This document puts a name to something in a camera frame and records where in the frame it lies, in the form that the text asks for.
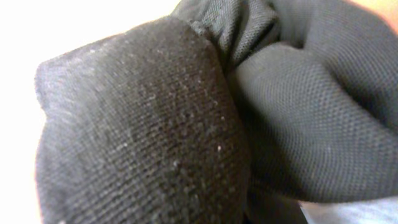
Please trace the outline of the black t-shirt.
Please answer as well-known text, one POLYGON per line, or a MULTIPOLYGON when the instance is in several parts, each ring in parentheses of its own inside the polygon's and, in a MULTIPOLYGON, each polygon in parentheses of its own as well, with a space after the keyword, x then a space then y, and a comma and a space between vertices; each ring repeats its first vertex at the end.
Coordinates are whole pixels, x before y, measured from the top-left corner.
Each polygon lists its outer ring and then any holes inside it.
POLYGON ((397 35, 346 1, 182 1, 42 63, 44 223, 277 223, 397 195, 397 35))

